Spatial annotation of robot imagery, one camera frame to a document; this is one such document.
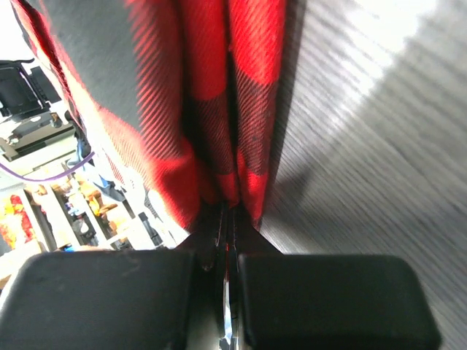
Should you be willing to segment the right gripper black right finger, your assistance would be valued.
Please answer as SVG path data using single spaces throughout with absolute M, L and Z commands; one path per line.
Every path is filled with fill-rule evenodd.
M 420 280 L 399 257 L 283 254 L 237 208 L 228 220 L 240 349 L 439 349 Z

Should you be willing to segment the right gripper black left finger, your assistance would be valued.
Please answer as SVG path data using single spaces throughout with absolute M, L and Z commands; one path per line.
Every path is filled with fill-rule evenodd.
M 173 249 L 29 258 L 1 294 L 3 349 L 217 349 L 227 207 L 205 207 Z

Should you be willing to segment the red black plaid shirt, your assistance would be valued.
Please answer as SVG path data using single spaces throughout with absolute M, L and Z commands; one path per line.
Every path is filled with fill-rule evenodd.
M 117 179 L 190 227 L 203 204 L 262 216 L 284 1 L 13 1 L 33 53 Z

